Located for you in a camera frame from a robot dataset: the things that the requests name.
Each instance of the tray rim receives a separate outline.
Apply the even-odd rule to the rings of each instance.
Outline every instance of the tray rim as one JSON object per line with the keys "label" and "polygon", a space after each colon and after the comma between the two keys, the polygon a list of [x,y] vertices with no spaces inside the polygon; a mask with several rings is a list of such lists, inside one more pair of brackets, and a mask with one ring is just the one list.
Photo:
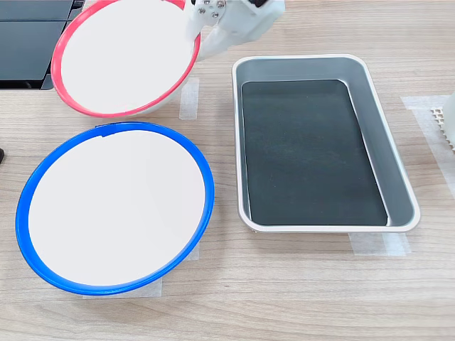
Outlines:
{"label": "tray rim", "polygon": [[[354,226],[354,225],[261,225],[253,222],[245,212],[243,200],[243,185],[242,185],[242,150],[241,150],[241,136],[240,136],[240,108],[238,104],[239,96],[237,91],[237,69],[242,64],[251,60],[291,60],[291,59],[316,59],[316,58],[347,58],[360,64],[367,77],[368,84],[370,85],[376,107],[383,123],[387,139],[390,142],[395,162],[400,171],[400,175],[405,184],[409,201],[411,202],[414,214],[408,223],[400,226]],[[408,232],[414,229],[420,221],[421,212],[417,202],[417,198],[412,189],[410,180],[407,175],[405,166],[400,158],[397,150],[395,140],[393,139],[392,132],[382,110],[378,94],[373,84],[373,79],[370,75],[366,63],[359,57],[349,54],[326,54],[326,55],[273,55],[273,56],[251,56],[238,60],[232,67],[232,98],[234,102],[234,117],[235,117],[235,170],[237,180],[237,210],[240,219],[251,229],[256,232],[308,232],[308,233],[349,233],[349,232]]]}

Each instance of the blue rim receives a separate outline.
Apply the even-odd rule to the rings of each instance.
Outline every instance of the blue rim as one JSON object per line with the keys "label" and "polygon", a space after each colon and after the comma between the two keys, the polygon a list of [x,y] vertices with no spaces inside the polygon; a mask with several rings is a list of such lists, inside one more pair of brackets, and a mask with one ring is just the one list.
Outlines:
{"label": "blue rim", "polygon": [[[115,286],[89,286],[87,284],[76,283],[69,281],[62,276],[57,275],[55,272],[51,271],[40,259],[36,253],[30,238],[28,231],[28,212],[30,210],[30,203],[35,192],[36,186],[40,182],[44,173],[52,166],[52,164],[60,158],[64,153],[69,151],[74,146],[96,136],[106,137],[115,133],[122,131],[130,130],[145,130],[153,131],[164,136],[173,139],[175,142],[184,147],[187,152],[189,152],[196,163],[198,164],[200,171],[203,176],[204,185],[205,185],[205,204],[203,209],[203,214],[200,219],[198,228],[183,250],[172,259],[167,265],[163,266],[158,271],[153,272],[152,274],[145,276],[143,278],[137,279],[132,282],[117,284]],[[122,122],[122,123],[112,123],[106,124],[103,126],[97,126],[94,129],[83,132],[72,139],[66,141],[64,144],[59,146],[56,150],[49,154],[47,158],[40,163],[40,165],[32,173],[31,177],[28,179],[25,187],[22,190],[21,198],[19,199],[17,211],[16,211],[16,237],[21,249],[24,259],[27,261],[28,265],[45,281],[48,283],[72,292],[79,293],[82,295],[112,295],[115,293],[123,293],[125,291],[134,290],[145,286],[148,283],[155,281],[158,278],[161,278],[167,274],[170,270],[175,268],[180,262],[182,262],[186,256],[191,252],[191,250],[196,246],[202,237],[205,228],[208,225],[210,216],[213,211],[213,203],[215,201],[215,185],[213,182],[212,172],[210,171],[210,166],[206,161],[204,155],[200,152],[198,147],[188,140],[182,134],[166,128],[165,126],[159,126],[152,123],[144,122]]]}

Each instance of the wood grain surface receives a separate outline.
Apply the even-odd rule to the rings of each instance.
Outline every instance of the wood grain surface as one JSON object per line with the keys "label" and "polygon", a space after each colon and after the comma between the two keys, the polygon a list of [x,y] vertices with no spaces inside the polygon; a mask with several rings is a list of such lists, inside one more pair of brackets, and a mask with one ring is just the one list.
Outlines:
{"label": "wood grain surface", "polygon": [[[407,256],[358,256],[347,234],[255,234],[237,215],[231,67],[251,55],[350,53],[370,68],[422,209]],[[90,56],[82,63],[90,63]],[[83,300],[23,260],[21,190],[54,148],[97,124],[55,91],[0,91],[0,340],[455,340],[455,201],[401,96],[455,90],[455,2],[288,0],[259,41],[198,63],[198,119],[179,98],[147,117],[190,138],[215,177],[200,259],[160,298]]]}

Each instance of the tape strip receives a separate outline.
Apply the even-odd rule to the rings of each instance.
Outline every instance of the tape strip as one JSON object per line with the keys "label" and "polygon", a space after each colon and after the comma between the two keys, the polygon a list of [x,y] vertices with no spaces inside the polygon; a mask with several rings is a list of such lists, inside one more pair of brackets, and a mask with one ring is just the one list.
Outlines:
{"label": "tape strip", "polygon": [[[194,249],[183,261],[197,261],[199,260],[199,243],[196,244]],[[155,282],[151,282],[146,286],[142,286],[136,290],[128,291],[126,293],[119,293],[117,295],[107,296],[86,296],[83,295],[82,299],[96,299],[96,298],[144,298],[144,297],[161,297],[161,291],[163,288],[163,279],[159,278]]]}
{"label": "tape strip", "polygon": [[450,96],[402,97],[402,101],[407,109],[412,110],[455,198],[455,155],[432,114],[432,109],[443,107],[448,98]]}
{"label": "tape strip", "polygon": [[440,109],[449,99],[449,95],[438,96],[408,96],[401,97],[403,104],[408,110]]}
{"label": "tape strip", "polygon": [[405,233],[350,233],[356,256],[406,256],[411,253]]}
{"label": "tape strip", "polygon": [[199,78],[190,78],[182,87],[180,98],[179,119],[192,120],[198,118]]}

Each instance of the black device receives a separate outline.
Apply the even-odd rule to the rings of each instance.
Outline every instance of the black device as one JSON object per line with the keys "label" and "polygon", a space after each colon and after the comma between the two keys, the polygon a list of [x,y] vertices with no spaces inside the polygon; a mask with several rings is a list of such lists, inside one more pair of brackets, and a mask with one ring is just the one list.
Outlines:
{"label": "black device", "polygon": [[48,90],[50,60],[83,0],[0,1],[0,90]]}

